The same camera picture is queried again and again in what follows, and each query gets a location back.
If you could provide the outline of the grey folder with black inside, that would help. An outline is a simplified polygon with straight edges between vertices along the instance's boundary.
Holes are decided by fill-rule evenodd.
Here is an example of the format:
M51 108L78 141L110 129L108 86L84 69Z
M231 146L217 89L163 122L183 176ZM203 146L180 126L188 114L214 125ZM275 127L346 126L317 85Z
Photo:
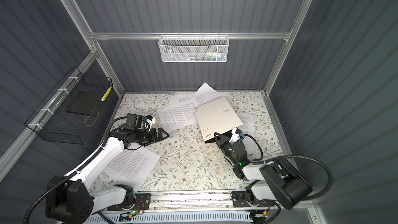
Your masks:
M231 134L233 128L243 125L226 97L221 97L194 108L204 142L214 143L214 133Z

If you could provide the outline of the printed sheet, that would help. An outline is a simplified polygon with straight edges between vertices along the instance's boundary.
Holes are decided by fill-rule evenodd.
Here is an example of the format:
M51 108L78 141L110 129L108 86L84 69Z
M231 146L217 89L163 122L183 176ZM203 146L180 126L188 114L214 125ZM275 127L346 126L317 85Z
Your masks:
M231 103L230 94L228 92L218 92L207 83L203 83L194 95L199 105L209 103L222 97L225 97L227 101Z
M162 129L168 133L190 124L197 123L195 108L198 103L195 99L178 103L158 111Z

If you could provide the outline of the printed sheet near left arm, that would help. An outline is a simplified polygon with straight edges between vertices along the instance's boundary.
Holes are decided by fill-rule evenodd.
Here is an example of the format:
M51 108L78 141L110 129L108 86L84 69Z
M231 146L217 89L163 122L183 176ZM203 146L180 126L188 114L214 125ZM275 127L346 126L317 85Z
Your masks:
M129 185L139 191L159 159L159 155L145 148L124 150L102 172L109 175L116 184Z

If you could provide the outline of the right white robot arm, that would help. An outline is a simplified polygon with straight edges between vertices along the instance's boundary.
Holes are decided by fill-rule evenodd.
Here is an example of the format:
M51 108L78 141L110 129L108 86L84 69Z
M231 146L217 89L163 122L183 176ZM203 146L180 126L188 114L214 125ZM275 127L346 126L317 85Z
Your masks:
M241 138L243 134L214 134L215 142L224 158L231 164L238 179L249 181L244 191L231 193L237 207L271 205L276 201L292 209L312 191L312 186L285 158L275 161L250 161Z

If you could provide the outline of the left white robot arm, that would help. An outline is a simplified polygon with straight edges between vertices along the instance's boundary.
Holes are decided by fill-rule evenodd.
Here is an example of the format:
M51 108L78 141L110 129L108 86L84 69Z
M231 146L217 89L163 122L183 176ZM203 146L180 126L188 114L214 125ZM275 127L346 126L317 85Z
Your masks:
M80 165L63 177L55 176L43 195L46 200L45 215L67 224L82 224L92 214L103 216L102 211L118 206L134 215L144 211L144 202L138 200L134 188L115 184L110 189L90 193L89 189L97 176L123 151L133 151L132 144L139 148L152 145L170 137L162 128L155 129L155 118L147 115L127 114L124 124L110 131L107 139Z

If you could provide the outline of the floral table mat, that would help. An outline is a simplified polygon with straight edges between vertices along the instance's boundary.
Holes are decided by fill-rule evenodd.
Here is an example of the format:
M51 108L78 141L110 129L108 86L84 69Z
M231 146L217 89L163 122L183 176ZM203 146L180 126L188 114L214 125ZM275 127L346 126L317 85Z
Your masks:
M261 92L230 92L234 111L252 116L254 131L250 133L264 152L264 158L283 155L277 134ZM152 115L159 121L158 111L171 106L171 97L184 94L152 93L125 94L116 118L127 113ZM146 147L160 156L154 168L147 172L143 183L133 186L136 191L219 190L243 189L250 182L240 180L233 173L215 143L205 144L197 123L170 133L170 138ZM94 180L90 191L100 191L122 183L116 175L103 172Z

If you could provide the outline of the yellow marker in black basket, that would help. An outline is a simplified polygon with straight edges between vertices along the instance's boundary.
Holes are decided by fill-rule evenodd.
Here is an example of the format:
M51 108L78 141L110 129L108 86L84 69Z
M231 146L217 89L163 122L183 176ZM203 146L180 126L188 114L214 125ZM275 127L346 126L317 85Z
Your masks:
M107 97L109 96L109 94L111 93L111 91L112 91L112 86L110 86L110 87L105 91L105 93L103 94L103 96L101 97L101 101L102 101L102 102L104 102L104 101L107 99Z

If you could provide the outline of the black pad in basket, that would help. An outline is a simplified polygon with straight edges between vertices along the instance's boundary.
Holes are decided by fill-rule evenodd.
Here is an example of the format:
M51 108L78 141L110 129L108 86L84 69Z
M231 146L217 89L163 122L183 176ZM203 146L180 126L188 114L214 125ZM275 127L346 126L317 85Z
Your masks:
M66 108L67 113L97 117L105 102L97 92L81 91Z

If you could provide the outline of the pens in white basket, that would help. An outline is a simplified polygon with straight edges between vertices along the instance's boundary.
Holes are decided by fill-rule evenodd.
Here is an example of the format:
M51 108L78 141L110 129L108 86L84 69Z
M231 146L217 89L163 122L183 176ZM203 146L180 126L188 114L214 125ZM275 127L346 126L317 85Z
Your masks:
M207 52L183 57L188 61L226 61L227 54L221 52Z

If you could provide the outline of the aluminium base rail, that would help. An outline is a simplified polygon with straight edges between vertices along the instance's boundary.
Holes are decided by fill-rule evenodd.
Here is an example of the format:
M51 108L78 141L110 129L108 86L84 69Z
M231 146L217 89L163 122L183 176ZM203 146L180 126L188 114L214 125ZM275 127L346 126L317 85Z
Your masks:
M116 202L111 199L111 190L95 192L94 207L79 208L77 214L86 220L105 211L109 213L161 213L161 212L215 212L215 211L265 211L277 209L278 201L265 199L248 201L243 190L197 190L134 192L133 202Z

